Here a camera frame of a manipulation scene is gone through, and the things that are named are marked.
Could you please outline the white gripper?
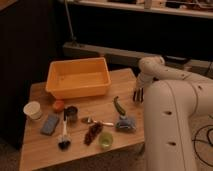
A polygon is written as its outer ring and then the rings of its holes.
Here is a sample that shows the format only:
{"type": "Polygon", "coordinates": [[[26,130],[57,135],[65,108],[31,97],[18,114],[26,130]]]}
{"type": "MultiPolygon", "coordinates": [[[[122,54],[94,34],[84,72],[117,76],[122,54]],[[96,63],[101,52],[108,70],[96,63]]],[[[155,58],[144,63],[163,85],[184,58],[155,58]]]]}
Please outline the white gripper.
{"type": "Polygon", "coordinates": [[[136,79],[136,87],[133,93],[133,101],[140,103],[143,102],[143,89],[147,88],[149,85],[151,85],[153,82],[153,77],[150,75],[147,75],[143,72],[140,72],[136,79]]]}

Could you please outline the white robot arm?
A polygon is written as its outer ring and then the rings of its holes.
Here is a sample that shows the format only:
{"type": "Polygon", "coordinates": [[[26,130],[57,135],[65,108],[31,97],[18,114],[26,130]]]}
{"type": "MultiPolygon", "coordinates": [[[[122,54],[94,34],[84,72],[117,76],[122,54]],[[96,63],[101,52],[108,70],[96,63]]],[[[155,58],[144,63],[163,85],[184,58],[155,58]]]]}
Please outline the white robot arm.
{"type": "Polygon", "coordinates": [[[159,56],[138,67],[147,171],[197,171],[188,119],[213,113],[213,79],[168,67],[159,56]]]}

